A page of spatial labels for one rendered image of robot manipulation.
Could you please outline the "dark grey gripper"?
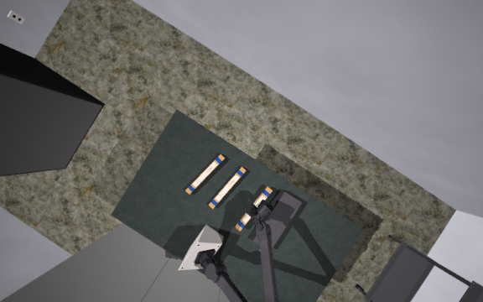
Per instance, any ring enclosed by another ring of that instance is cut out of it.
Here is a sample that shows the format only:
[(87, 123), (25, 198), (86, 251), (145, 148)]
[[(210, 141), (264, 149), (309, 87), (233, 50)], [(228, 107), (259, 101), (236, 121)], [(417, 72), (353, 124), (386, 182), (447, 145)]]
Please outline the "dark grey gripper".
[(255, 205), (251, 204), (250, 207), (246, 210), (246, 213), (251, 216), (252, 212), (251, 212), (251, 209), (254, 207)]

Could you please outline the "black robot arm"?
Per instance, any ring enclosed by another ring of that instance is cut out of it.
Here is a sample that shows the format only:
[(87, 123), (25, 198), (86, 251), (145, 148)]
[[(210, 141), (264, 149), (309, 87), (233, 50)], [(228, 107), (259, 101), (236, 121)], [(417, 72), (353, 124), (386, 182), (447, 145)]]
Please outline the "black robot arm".
[[(256, 227), (260, 247), (264, 302), (278, 302), (278, 291), (273, 264), (272, 233), (271, 227), (265, 223), (272, 214), (268, 206), (269, 204), (262, 199), (257, 208), (254, 206), (251, 209), (251, 220), (252, 224)], [(215, 249), (198, 252), (194, 263), (200, 263), (201, 267), (204, 268), (205, 276), (208, 279), (212, 279), (221, 288), (230, 302), (247, 302), (229, 278), (226, 265), (222, 264), (222, 262), (215, 262), (215, 253)]]

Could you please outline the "orange pack with white label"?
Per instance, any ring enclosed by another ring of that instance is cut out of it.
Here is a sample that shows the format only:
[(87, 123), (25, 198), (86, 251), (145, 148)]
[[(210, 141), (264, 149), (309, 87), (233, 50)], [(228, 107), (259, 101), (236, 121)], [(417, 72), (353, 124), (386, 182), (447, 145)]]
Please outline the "orange pack with white label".
[[(268, 196), (271, 194), (272, 190), (267, 186), (266, 189), (259, 195), (256, 201), (253, 203), (256, 207), (260, 204), (261, 200), (266, 200)], [(236, 229), (241, 231), (241, 229), (247, 224), (247, 222), (251, 219), (251, 217), (246, 213), (242, 219), (236, 224)]]

